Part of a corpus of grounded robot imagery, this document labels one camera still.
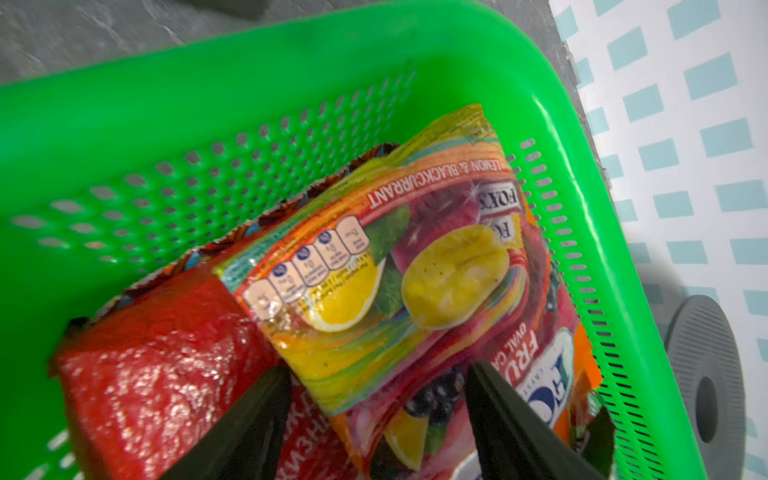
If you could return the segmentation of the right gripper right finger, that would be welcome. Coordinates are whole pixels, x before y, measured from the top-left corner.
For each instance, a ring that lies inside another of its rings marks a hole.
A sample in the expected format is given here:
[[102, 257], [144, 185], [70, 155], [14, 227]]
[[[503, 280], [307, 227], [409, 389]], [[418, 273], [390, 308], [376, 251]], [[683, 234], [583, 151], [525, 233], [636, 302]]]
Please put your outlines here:
[[485, 479], [604, 479], [606, 411], [572, 449], [487, 362], [469, 367], [467, 408]]

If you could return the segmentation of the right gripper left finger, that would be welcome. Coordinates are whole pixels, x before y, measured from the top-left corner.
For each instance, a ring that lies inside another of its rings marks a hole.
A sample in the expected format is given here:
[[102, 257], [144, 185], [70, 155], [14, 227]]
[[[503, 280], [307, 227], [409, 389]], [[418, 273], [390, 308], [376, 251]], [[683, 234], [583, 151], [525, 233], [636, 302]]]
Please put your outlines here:
[[164, 479], [273, 479], [292, 385], [285, 365], [268, 369]]

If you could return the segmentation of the orange candy bag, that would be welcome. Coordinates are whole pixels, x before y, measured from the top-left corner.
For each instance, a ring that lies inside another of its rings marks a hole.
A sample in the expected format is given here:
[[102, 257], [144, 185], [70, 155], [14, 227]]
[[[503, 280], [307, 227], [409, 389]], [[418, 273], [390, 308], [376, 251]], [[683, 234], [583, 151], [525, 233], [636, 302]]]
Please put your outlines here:
[[567, 444], [600, 380], [518, 187], [465, 181], [376, 202], [356, 226], [379, 280], [365, 319], [326, 349], [330, 421], [367, 479], [477, 479], [469, 367], [489, 362]]

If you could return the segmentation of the red candy bag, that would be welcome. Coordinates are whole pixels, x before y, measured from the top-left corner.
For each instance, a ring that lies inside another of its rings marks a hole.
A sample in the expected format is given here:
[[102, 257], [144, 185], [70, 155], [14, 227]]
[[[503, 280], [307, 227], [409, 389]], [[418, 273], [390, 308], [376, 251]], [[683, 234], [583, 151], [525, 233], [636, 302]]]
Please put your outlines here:
[[88, 479], [156, 479], [280, 360], [215, 268], [340, 180], [393, 150], [380, 144], [298, 195], [70, 321], [50, 361], [71, 449]]

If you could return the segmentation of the green Fox's candy bag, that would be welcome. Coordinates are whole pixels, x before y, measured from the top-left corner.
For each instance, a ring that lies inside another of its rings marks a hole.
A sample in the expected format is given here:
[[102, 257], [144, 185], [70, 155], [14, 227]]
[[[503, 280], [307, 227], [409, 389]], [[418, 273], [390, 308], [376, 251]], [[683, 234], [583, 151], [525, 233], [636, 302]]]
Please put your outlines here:
[[219, 266], [320, 409], [407, 387], [517, 310], [530, 281], [515, 178], [482, 108], [366, 162]]

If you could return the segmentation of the green plastic basket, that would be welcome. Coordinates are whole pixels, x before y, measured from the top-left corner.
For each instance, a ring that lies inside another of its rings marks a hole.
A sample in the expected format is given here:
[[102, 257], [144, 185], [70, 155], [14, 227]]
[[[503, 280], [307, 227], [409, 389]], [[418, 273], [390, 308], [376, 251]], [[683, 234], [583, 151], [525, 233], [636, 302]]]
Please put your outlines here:
[[1, 475], [73, 479], [48, 361], [68, 321], [383, 142], [482, 105], [603, 375], [621, 479], [706, 470], [583, 124], [474, 1], [273, 24], [1, 90]]

